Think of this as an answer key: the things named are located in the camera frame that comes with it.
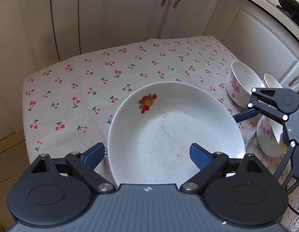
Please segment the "white bowl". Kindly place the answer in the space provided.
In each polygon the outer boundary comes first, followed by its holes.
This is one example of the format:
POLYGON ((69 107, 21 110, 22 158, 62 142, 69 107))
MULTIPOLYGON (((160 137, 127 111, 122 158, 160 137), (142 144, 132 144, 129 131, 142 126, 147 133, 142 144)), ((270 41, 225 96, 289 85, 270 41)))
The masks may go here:
POLYGON ((262 116, 257 124, 257 141, 267 156, 276 158, 283 156, 287 146, 283 143, 283 126, 266 116, 262 116))
POLYGON ((270 74, 264 74, 263 84, 266 88, 280 89, 282 88, 281 84, 270 74))

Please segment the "pink floral bowl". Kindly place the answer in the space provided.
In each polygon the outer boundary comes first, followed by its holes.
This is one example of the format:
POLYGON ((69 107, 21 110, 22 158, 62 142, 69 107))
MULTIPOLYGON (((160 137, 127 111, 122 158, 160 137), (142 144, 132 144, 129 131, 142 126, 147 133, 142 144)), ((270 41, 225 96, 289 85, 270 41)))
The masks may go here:
POLYGON ((244 108, 250 102, 252 88, 265 85, 250 67, 240 61, 233 61, 225 87, 231 99, 244 108))

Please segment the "stained fruit plate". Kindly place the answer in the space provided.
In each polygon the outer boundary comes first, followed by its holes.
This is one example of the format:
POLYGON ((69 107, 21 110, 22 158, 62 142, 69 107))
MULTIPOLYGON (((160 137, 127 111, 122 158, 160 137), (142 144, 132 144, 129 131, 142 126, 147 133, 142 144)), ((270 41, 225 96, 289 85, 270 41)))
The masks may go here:
POLYGON ((142 87, 112 120, 108 156, 113 178, 119 185, 182 185, 199 171, 189 155, 193 143, 232 158, 245 154, 237 123, 209 93, 177 82, 142 87))

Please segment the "white kitchen cabinets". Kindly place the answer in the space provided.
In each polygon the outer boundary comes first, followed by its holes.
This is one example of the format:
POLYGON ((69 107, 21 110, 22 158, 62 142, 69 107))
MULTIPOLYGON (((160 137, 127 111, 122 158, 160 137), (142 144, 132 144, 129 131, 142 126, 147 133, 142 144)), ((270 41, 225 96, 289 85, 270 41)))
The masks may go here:
MULTIPOLYGON (((278 0, 249 0, 299 41, 278 0)), ((210 34, 227 0, 0 0, 0 139, 20 131, 23 79, 75 55, 210 34)))

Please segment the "cherry print tablecloth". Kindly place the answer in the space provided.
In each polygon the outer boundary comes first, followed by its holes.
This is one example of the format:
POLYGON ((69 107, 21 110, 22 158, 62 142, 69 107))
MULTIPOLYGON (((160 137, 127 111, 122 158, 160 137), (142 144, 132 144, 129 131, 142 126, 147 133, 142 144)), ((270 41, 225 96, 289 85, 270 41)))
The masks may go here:
POLYGON ((119 105, 154 82, 194 85, 236 114, 240 108, 225 81, 231 63, 239 59, 232 47, 212 36, 150 39, 78 55, 36 72, 23 85, 29 160, 106 143, 119 105))

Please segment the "black wok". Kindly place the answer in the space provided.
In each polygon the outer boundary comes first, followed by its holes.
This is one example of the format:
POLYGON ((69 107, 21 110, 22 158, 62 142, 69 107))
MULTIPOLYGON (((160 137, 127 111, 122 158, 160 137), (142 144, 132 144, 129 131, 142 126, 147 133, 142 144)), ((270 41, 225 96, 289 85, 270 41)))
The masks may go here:
POLYGON ((296 0, 278 0, 277 7, 299 26, 299 3, 296 0))

